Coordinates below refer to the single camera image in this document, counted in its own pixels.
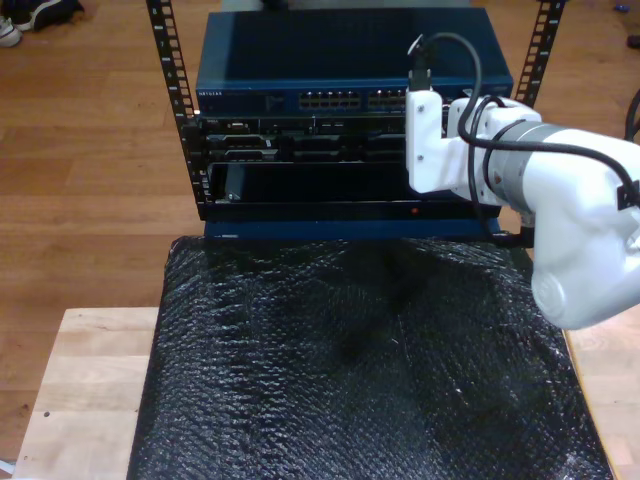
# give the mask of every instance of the gray cylinder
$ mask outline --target gray cylinder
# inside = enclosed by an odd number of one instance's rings
[[[507,130],[499,141],[542,142],[552,134],[565,130],[550,123],[522,122]],[[526,200],[522,177],[533,152],[494,150],[489,157],[489,186],[515,210],[531,213]]]

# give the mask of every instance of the metal bracket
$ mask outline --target metal bracket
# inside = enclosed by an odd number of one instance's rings
[[[551,48],[558,32],[564,5],[568,0],[539,0],[540,9],[533,27],[529,50],[515,99],[533,108],[538,98],[542,77],[547,69]]]
[[[198,134],[199,129],[173,16],[173,6],[171,0],[147,0],[147,9],[198,213],[204,220],[206,204],[213,200],[206,166],[202,164],[202,141]]]

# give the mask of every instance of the wooden board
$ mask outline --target wooden board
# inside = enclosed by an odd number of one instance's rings
[[[157,308],[65,312],[14,478],[125,478],[157,316]]]
[[[67,310],[14,478],[124,479],[157,308]],[[567,332],[619,480],[640,478],[640,307]]]

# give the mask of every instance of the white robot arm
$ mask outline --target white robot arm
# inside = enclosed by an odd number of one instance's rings
[[[419,193],[451,190],[472,199],[468,162],[469,149],[475,148],[472,170],[478,202],[535,215],[531,287],[549,322],[583,328],[640,303],[640,146],[542,123],[529,107],[502,99],[504,107],[488,104],[481,112],[477,139],[536,142],[551,149],[562,144],[606,158],[495,146],[485,159],[485,149],[458,136],[463,125],[460,133],[468,136],[480,103],[477,98],[475,94],[453,102],[448,136],[442,138],[442,98],[430,88],[410,87],[406,163],[411,187]],[[465,112],[469,102],[474,105]],[[607,158],[617,162],[616,171],[602,163]]]

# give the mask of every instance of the bubble wrap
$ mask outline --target bubble wrap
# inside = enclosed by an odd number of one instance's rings
[[[607,479],[523,251],[182,238],[129,479]]]

